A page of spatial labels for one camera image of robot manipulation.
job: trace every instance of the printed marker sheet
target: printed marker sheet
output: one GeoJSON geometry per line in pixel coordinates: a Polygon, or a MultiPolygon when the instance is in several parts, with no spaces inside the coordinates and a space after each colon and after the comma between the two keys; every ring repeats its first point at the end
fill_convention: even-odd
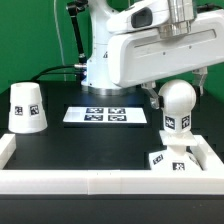
{"type": "Polygon", "coordinates": [[[142,108],[69,107],[64,122],[147,123],[142,108]]]}

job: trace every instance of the white ball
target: white ball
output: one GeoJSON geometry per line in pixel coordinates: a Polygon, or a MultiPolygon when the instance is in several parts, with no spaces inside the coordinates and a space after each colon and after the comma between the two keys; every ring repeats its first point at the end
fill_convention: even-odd
{"type": "Polygon", "coordinates": [[[173,80],[162,86],[159,95],[163,96],[166,114],[177,115],[190,112],[196,103],[194,88],[184,80],[173,80]]]}

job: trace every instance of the upside-down cup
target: upside-down cup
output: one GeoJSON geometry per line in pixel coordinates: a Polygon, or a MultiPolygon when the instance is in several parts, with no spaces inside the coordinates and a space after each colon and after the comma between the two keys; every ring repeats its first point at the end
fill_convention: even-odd
{"type": "Polygon", "coordinates": [[[10,103],[10,131],[26,134],[47,128],[39,84],[22,82],[11,85],[10,103]]]}

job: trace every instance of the green wall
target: green wall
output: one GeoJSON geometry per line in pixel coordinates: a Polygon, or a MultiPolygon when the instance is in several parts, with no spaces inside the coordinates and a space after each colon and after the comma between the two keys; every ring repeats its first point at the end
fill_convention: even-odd
{"type": "MultiPolygon", "coordinates": [[[[77,48],[66,4],[72,0],[57,0],[59,27],[65,64],[77,62],[77,48]]],[[[222,0],[214,0],[224,7],[222,0]]],[[[128,0],[108,0],[118,10],[127,7],[128,0]]],[[[79,15],[81,35],[87,56],[91,54],[91,28],[88,10],[79,15]]],[[[28,80],[40,71],[61,65],[61,54],[54,21],[54,0],[0,1],[0,92],[10,84],[28,80]]],[[[177,78],[192,79],[190,73],[177,78]]],[[[63,76],[54,79],[63,80],[63,76]]],[[[211,66],[205,87],[224,102],[224,64],[211,66]]]]}

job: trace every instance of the black table surface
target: black table surface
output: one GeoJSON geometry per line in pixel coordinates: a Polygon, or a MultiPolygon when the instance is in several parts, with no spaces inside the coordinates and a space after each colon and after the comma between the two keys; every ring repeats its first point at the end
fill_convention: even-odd
{"type": "MultiPolygon", "coordinates": [[[[48,128],[16,134],[8,170],[148,169],[147,155],[164,149],[162,112],[137,88],[124,96],[81,91],[75,82],[40,82],[48,128]],[[64,123],[69,106],[141,107],[147,124],[64,123]]],[[[0,134],[8,131],[10,90],[0,95],[0,134]]],[[[192,133],[202,135],[224,161],[224,104],[209,93],[192,111],[192,133]]],[[[0,223],[223,223],[224,196],[1,195],[0,223]]]]}

